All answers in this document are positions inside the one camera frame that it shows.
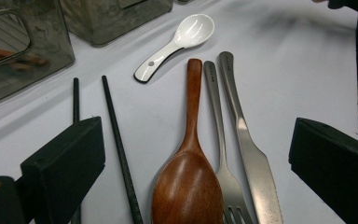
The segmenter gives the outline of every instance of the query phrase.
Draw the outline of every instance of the table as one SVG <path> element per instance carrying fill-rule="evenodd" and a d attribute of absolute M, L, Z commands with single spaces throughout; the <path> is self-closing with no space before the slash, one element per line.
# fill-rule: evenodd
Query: table
<path fill-rule="evenodd" d="M 147 84 L 136 68 L 168 43 L 185 17 L 205 13 L 215 32 L 204 45 L 171 57 Z M 268 156 L 282 216 L 288 224 L 343 223 L 290 169 L 288 153 L 296 118 L 324 122 L 358 137 L 355 61 L 356 12 L 330 10 L 310 0 L 195 0 L 174 2 L 167 13 L 103 48 L 70 35 L 76 62 L 0 104 L 0 175 L 17 179 L 20 163 L 72 124 L 73 78 L 80 80 L 80 117 L 101 116 L 106 167 L 84 202 L 83 223 L 131 223 L 101 76 L 109 81 L 132 181 L 145 223 L 155 181 L 179 148 L 186 120 L 186 62 L 217 63 L 234 54 L 235 78 L 251 136 Z M 227 159 L 244 191 L 238 142 L 220 82 Z M 202 80 L 201 147 L 219 163 L 213 111 Z"/>

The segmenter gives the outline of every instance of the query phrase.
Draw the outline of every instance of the chopsticks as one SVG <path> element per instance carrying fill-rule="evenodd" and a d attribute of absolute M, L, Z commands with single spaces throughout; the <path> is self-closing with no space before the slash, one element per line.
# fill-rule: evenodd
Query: chopsticks
<path fill-rule="evenodd" d="M 74 78 L 74 108 L 73 108 L 73 123 L 80 121 L 80 100 L 79 100 L 79 79 Z M 76 209 L 71 219 L 71 224 L 81 224 L 81 204 Z"/>
<path fill-rule="evenodd" d="M 133 188 L 129 165 L 127 163 L 126 154 L 124 152 L 123 143 L 121 142 L 120 131 L 117 125 L 115 109 L 113 108 L 112 97 L 110 95 L 109 85 L 106 76 L 103 76 L 103 90 L 105 93 L 106 104 L 109 111 L 109 117 L 113 127 L 115 136 L 118 159 L 120 160 L 121 173 L 123 174 L 124 184 L 126 186 L 127 197 L 130 203 L 131 215 L 134 224 L 143 224 L 141 211 L 139 210 L 138 201 L 136 199 L 135 190 Z"/>
<path fill-rule="evenodd" d="M 13 54 L 14 52 L 0 49 L 0 60 L 9 57 Z M 41 66 L 46 66 L 48 64 L 49 62 L 47 59 L 37 56 L 23 55 L 20 58 L 16 59 L 15 63 L 11 63 L 10 66 L 14 65 L 13 68 L 15 68 L 16 70 L 20 69 L 21 71 L 23 71 L 23 70 L 32 69 L 30 65 L 41 67 Z"/>

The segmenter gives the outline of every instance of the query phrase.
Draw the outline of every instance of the fork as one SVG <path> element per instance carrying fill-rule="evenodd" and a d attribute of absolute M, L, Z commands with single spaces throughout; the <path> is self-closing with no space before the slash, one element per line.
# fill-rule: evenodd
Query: fork
<path fill-rule="evenodd" d="M 231 174 L 227 166 L 226 143 L 222 118 L 222 109 L 220 105 L 219 86 L 217 84 L 216 68 L 214 63 L 204 63 L 204 73 L 206 76 L 209 96 L 213 107 L 213 116 L 216 123 L 216 130 L 220 147 L 220 166 L 216 171 L 220 188 L 223 193 L 223 214 L 227 224 L 241 224 L 241 217 L 246 224 L 253 224 L 249 215 L 242 190 L 237 179 Z"/>

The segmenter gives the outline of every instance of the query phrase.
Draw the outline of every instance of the soup spoon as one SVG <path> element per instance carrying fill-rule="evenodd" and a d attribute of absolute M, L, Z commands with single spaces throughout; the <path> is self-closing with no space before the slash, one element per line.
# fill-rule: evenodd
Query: soup spoon
<path fill-rule="evenodd" d="M 185 18 L 179 24 L 173 39 L 139 66 L 135 71 L 135 78 L 146 83 L 168 57 L 180 49 L 204 43 L 212 35 L 213 30 L 213 20 L 207 15 L 195 14 Z"/>

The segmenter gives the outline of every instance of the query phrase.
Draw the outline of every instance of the metal knife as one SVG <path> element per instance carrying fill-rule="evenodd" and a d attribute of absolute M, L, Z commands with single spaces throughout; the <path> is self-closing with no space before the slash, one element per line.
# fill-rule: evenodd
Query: metal knife
<path fill-rule="evenodd" d="M 240 143 L 243 167 L 255 205 L 258 223 L 283 223 L 269 161 L 253 142 L 242 114 L 234 79 L 234 56 L 225 51 L 219 54 L 219 61 L 231 118 Z"/>

